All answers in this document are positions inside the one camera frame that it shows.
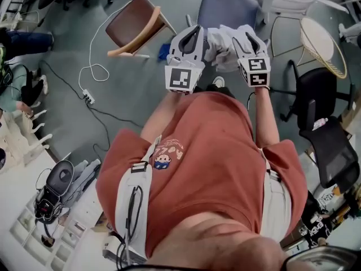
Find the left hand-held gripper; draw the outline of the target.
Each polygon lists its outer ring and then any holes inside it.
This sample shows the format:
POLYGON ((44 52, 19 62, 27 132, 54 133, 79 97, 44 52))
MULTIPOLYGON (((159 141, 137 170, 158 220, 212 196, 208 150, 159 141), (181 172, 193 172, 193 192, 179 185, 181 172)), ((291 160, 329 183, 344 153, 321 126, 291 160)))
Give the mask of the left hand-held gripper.
POLYGON ((165 66, 165 87, 169 92, 192 94, 201 77, 205 64, 203 53, 204 29, 200 25, 188 27, 171 41, 165 66), (185 54, 180 50, 194 50, 185 54))

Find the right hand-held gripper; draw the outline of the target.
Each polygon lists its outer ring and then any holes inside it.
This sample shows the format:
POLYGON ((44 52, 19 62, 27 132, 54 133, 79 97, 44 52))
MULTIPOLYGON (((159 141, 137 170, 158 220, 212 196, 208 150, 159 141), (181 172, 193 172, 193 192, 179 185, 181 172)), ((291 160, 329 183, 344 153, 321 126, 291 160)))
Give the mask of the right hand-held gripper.
POLYGON ((245 51, 237 38, 232 38, 241 76, 250 88, 268 87, 271 65, 267 45, 255 33, 246 32, 245 34, 257 58, 247 58, 248 52, 245 51))

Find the pale grey clothes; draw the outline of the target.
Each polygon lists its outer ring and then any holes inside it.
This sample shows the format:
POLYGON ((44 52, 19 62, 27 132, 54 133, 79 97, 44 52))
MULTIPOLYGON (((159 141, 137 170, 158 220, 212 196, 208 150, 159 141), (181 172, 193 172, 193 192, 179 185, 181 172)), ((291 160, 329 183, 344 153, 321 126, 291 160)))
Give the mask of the pale grey clothes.
POLYGON ((245 34, 246 32, 255 33, 248 24, 241 25, 237 29, 225 25, 221 25, 219 28, 209 28, 207 30, 209 48, 205 51, 204 60, 211 63, 217 72, 226 73, 237 70, 239 65, 232 43, 233 37, 237 38, 245 51, 248 52, 247 58, 257 58, 245 34))

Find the blue chair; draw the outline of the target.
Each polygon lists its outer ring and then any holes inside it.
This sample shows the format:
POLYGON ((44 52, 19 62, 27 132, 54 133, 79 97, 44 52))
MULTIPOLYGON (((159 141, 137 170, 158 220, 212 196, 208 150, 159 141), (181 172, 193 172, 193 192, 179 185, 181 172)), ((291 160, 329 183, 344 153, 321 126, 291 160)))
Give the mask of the blue chair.
POLYGON ((205 29, 219 28, 220 25, 237 29, 242 25, 256 27, 259 5, 255 0, 202 0, 197 21, 186 15, 189 27, 196 24, 205 29))

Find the person's left forearm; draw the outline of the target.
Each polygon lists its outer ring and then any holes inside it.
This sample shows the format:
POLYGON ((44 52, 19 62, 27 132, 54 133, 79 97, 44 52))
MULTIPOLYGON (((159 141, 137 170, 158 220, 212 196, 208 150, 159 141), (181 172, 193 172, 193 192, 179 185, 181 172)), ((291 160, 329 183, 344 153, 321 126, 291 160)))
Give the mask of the person's left forearm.
POLYGON ((171 122, 182 97, 182 93, 167 93, 145 123, 140 137, 153 143, 171 122))

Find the person's right forearm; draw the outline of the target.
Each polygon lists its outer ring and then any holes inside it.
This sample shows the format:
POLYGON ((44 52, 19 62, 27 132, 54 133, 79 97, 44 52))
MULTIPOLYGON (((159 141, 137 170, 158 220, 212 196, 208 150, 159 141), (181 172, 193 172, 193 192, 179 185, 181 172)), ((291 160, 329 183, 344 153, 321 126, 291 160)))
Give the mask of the person's right forearm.
POLYGON ((256 88, 256 144, 264 148, 280 142, 268 88, 256 88))

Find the brown wooden chair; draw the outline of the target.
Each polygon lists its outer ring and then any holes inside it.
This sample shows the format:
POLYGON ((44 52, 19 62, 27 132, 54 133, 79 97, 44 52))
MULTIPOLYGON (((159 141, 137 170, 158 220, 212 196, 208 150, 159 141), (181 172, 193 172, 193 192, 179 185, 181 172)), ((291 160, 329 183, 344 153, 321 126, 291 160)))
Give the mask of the brown wooden chair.
POLYGON ((132 0, 108 24, 105 31, 118 46, 108 51, 109 57, 141 57, 139 51, 165 28, 173 35, 177 32, 161 12, 161 7, 149 0, 132 0))

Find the black mesh office chair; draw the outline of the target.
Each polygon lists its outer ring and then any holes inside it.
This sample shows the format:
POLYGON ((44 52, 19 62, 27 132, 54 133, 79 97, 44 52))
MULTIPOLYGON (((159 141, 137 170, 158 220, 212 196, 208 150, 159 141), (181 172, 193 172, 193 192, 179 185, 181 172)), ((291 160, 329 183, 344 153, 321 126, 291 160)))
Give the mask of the black mesh office chair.
POLYGON ((324 125, 313 129, 316 101, 311 99, 305 108, 306 122, 300 136, 307 139, 315 154, 320 184, 324 189, 337 185, 340 193, 347 192, 358 180, 358 156, 349 142, 339 120, 330 116, 324 125))

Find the blue cloth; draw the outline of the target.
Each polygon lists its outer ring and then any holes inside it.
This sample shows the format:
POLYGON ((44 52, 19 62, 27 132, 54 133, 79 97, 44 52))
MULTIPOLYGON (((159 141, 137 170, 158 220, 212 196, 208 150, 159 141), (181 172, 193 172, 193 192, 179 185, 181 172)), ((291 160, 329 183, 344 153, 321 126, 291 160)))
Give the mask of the blue cloth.
POLYGON ((171 44, 164 43, 161 45, 159 54, 158 54, 158 60, 166 60, 167 56, 169 55, 171 44))

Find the person's black trousers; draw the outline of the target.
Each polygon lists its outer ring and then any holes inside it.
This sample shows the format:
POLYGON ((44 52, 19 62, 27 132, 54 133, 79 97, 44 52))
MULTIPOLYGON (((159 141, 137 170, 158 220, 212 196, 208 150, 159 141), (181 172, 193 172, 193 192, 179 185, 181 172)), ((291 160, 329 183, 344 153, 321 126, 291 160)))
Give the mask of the person's black trousers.
POLYGON ((202 89, 202 88, 196 86, 193 93, 200 93, 200 92, 205 92, 205 91, 218 92, 218 93, 227 95, 231 98, 235 98, 235 96, 230 92, 228 87, 226 87, 226 86, 218 87, 215 84, 209 84, 205 89, 202 89))

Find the pale grey garment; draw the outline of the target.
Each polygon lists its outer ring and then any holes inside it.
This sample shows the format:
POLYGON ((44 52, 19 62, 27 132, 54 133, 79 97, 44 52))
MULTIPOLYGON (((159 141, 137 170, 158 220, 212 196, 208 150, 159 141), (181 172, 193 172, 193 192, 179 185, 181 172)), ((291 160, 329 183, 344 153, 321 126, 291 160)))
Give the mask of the pale grey garment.
POLYGON ((340 23, 338 30, 341 41, 352 43, 361 49, 361 21, 348 28, 340 23))

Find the person's red t-shirt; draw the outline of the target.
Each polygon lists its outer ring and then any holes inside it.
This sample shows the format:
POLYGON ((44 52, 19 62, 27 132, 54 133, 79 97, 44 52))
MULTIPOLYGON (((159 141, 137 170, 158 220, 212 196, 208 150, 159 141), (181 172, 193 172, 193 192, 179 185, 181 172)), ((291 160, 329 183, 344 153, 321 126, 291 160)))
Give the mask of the person's red t-shirt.
POLYGON ((294 143, 259 148, 256 124, 235 98, 205 91, 185 95, 153 143, 121 130, 96 182, 113 229, 143 233, 141 253, 155 247, 184 219, 220 214, 280 242, 296 227, 307 184, 294 143))

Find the cardboard box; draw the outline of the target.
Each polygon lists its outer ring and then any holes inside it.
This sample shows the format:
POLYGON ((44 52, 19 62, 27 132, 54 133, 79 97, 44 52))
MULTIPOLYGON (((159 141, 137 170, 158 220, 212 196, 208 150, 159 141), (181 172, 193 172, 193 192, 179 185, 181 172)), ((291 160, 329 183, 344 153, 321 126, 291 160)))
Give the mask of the cardboard box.
POLYGON ((355 100, 350 110, 344 110, 341 114, 342 127, 348 139, 350 139, 357 131, 358 123, 361 123, 361 88, 355 93, 355 100))

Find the grey folded garment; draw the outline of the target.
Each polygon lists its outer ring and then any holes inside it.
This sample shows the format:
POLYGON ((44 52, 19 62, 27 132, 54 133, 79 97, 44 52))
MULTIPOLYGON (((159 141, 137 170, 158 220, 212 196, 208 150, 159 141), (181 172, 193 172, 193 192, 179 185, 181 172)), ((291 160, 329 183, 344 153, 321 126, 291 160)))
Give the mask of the grey folded garment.
POLYGON ((95 159, 92 162, 84 160, 75 166, 74 177, 69 187, 68 194, 75 196, 82 193, 86 186, 88 186, 96 177, 96 172, 100 168, 101 161, 95 159))

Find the white printed bag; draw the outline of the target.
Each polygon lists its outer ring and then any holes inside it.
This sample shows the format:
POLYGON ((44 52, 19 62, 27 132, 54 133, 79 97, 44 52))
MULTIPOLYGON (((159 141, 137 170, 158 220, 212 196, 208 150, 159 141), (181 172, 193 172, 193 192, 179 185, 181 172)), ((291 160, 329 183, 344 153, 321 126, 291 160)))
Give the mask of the white printed bag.
POLYGON ((326 189, 319 184, 314 190, 313 196, 322 208, 326 208, 329 204, 335 203, 341 197, 341 192, 337 184, 326 189))

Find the black equipment case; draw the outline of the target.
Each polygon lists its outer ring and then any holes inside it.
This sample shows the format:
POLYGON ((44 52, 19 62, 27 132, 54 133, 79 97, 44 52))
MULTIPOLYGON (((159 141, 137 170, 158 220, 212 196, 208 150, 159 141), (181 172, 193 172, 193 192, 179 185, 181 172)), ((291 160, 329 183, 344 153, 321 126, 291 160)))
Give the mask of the black equipment case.
POLYGON ((73 177, 74 166, 69 160, 61 160, 53 167, 34 200, 36 222, 48 225, 60 215, 63 196, 68 192, 73 177))

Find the black printed bag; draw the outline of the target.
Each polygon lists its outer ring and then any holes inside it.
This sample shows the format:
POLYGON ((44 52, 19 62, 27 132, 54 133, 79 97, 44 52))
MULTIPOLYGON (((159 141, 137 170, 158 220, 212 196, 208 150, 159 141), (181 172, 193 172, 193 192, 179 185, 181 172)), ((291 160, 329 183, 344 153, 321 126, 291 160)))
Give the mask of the black printed bag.
POLYGON ((316 199, 308 192, 298 231, 308 242, 309 248, 327 245, 330 234, 357 208, 358 204, 351 193, 343 195, 342 204, 337 209, 328 209, 324 200, 316 199))

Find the white dressing table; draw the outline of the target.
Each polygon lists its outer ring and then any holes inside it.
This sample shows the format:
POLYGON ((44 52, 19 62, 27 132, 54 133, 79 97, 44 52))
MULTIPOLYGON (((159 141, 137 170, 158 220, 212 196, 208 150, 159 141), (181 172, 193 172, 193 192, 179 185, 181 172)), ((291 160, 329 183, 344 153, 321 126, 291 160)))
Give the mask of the white dressing table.
POLYGON ((52 134, 40 139, 35 135, 35 132, 45 124, 33 126, 34 120, 46 112, 43 110, 35 114, 32 119, 21 111, 3 113, 0 118, 0 156, 5 157, 0 159, 0 174, 14 167, 26 166, 50 147, 45 142, 52 138, 52 134))

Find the white box device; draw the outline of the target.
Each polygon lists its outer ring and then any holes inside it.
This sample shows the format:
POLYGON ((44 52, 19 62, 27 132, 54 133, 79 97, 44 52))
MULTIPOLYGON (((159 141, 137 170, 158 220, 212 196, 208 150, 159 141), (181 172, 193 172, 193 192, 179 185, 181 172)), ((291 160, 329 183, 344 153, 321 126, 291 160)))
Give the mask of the white box device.
MULTIPOLYGON (((124 245, 121 241, 114 235, 108 235, 104 240, 102 254, 105 259, 108 259, 112 262, 116 262, 117 257, 121 257, 122 266, 128 266, 127 258, 126 258, 126 251, 121 252, 124 248, 124 245)), ((129 247, 129 255, 130 255, 130 263, 131 264, 143 264, 146 262, 146 258, 140 256, 133 248, 129 247)))

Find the person's black glasses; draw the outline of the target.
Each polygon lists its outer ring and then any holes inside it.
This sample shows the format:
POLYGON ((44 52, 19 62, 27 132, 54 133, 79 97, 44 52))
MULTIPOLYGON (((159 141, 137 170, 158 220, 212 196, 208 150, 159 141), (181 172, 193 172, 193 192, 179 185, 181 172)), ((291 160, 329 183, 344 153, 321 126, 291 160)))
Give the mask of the person's black glasses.
POLYGON ((288 257, 280 271, 361 271, 361 250, 315 247, 288 257))

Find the white cabinet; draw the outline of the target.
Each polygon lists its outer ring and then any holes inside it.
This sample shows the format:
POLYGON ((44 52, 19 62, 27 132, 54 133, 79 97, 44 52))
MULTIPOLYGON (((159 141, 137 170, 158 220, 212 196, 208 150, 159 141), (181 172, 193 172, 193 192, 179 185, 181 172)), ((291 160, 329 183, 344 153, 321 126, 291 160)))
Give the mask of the white cabinet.
MULTIPOLYGON (((25 167, 19 166, 0 174, 0 259, 9 271, 47 271, 28 254, 10 234, 18 215, 36 193, 35 184, 45 180, 46 168, 55 162, 42 152, 25 167)), ((102 256, 104 233, 89 231, 80 242, 67 271, 115 271, 115 264, 102 256)))

